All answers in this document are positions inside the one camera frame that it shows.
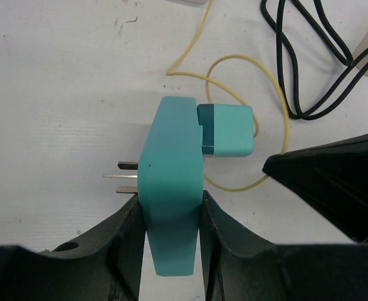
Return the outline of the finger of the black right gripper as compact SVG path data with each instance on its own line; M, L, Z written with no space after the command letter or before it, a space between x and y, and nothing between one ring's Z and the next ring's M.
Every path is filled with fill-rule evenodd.
M263 172L356 242L368 242L368 134L269 157Z

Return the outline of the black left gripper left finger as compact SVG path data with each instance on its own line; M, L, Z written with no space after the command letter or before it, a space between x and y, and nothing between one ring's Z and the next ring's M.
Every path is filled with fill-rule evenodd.
M0 300L138 300L144 240L134 195L53 251L0 245Z

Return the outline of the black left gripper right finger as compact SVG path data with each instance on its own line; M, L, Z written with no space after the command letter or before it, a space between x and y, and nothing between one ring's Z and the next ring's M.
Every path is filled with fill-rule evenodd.
M368 243L276 245L203 192L206 300L368 300Z

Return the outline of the teal triangular power socket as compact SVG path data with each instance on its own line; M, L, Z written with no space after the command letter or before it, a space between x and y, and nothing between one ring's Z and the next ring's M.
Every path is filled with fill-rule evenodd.
M160 101L138 162L119 162L136 170L136 192L155 272L162 277L194 273L203 196L202 127L191 97Z

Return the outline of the teal charger plug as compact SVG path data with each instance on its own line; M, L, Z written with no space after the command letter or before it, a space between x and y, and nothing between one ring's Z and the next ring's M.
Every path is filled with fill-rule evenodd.
M247 105L199 104L202 153L214 157L247 157L254 151L253 109Z

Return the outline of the white triangular power socket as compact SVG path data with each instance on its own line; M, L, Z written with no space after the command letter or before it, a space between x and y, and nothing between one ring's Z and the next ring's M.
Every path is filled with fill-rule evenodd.
M208 0L181 0L184 2L192 3L192 4L205 4Z

